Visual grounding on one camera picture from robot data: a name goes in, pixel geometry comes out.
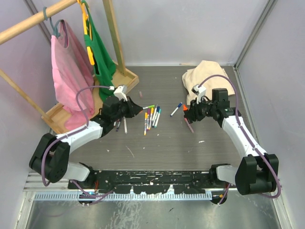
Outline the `orange black highlighter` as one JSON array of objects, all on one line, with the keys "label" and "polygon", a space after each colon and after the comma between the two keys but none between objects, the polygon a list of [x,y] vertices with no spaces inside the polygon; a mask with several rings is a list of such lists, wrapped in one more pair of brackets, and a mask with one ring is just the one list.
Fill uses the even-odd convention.
[{"label": "orange black highlighter", "polygon": [[184,105],[184,104],[183,104],[183,111],[184,111],[184,112],[187,112],[187,111],[188,111],[187,106],[186,106],[186,105]]}]

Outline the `pink pen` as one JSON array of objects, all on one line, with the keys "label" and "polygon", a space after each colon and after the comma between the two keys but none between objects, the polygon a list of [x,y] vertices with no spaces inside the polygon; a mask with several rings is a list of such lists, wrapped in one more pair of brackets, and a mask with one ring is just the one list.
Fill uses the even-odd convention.
[{"label": "pink pen", "polygon": [[191,133],[194,133],[194,130],[193,130],[191,124],[188,122],[187,118],[184,118],[184,120],[185,120],[185,122],[186,122],[188,128],[190,129]]}]

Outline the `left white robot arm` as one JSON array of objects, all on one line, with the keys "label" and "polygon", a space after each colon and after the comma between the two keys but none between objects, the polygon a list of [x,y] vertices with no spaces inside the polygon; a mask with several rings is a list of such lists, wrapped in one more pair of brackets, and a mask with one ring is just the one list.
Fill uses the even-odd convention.
[{"label": "left white robot arm", "polygon": [[114,122],[133,118],[142,110],[130,97],[126,100],[108,97],[99,113],[87,124],[65,134],[44,134],[29,162],[30,168],[41,175],[45,186],[64,178],[78,181],[84,189],[92,188],[95,185],[92,168],[70,162],[70,154],[86,143],[107,135],[114,128]]}]

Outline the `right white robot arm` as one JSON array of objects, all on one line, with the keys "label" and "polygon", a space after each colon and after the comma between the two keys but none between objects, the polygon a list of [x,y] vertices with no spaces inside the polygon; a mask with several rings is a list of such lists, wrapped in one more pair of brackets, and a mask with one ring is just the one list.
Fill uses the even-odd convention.
[{"label": "right white robot arm", "polygon": [[276,191],[277,156],[266,153],[255,141],[238,109],[230,106],[227,89],[213,89],[211,100],[205,99],[205,91],[204,86],[195,85],[192,88],[197,97],[191,101],[189,108],[183,110],[184,117],[190,124],[205,117],[213,118],[228,134],[241,157],[239,167],[230,164],[212,165],[209,170],[211,186],[219,188],[225,182],[231,183],[241,195]]}]

